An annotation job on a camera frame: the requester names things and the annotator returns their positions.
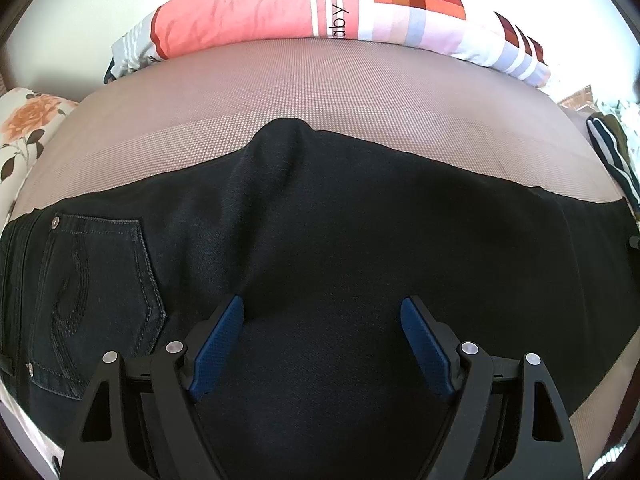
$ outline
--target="black jeans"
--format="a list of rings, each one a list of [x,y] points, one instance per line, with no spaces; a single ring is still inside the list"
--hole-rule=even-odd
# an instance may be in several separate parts
[[[399,323],[418,294],[489,353],[540,354],[571,414],[640,322],[623,201],[594,204],[278,120],[192,168],[11,222],[2,378],[64,444],[96,363],[245,326],[198,406],[238,478],[414,478],[447,407]]]

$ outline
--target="metal rivet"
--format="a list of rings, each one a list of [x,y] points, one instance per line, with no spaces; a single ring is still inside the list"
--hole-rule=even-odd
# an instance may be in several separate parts
[[[460,348],[465,354],[476,355],[478,353],[478,345],[476,343],[472,343],[471,341],[462,343],[462,345],[460,345]]]
[[[178,352],[181,352],[183,348],[184,345],[181,341],[171,341],[166,346],[166,351],[169,352],[169,354],[177,354]]]
[[[102,356],[103,363],[113,363],[118,358],[118,353],[115,350],[109,350],[105,355]]]
[[[538,354],[533,354],[533,353],[528,353],[525,356],[525,359],[527,360],[527,363],[534,366],[539,365],[542,362],[542,359],[540,359],[540,356]]]

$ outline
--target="jeans back pocket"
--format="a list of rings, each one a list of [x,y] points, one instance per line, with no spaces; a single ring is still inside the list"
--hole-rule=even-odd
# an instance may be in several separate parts
[[[81,399],[105,352],[151,353],[165,319],[139,221],[55,215],[28,342],[33,383]]]

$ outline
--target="pink blanket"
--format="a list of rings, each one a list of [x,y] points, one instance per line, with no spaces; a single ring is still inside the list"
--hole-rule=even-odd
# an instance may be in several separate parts
[[[508,19],[463,0],[171,0],[112,46],[108,78],[213,46],[279,38],[382,41],[495,68],[532,86],[542,47]]]

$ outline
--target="white wall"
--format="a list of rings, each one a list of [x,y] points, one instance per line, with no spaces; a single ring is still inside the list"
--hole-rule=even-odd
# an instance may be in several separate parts
[[[80,100],[102,84],[111,43],[165,1],[34,0],[0,70],[10,84]],[[542,44],[553,99],[587,84],[608,100],[633,97],[640,48],[610,0],[479,1]]]

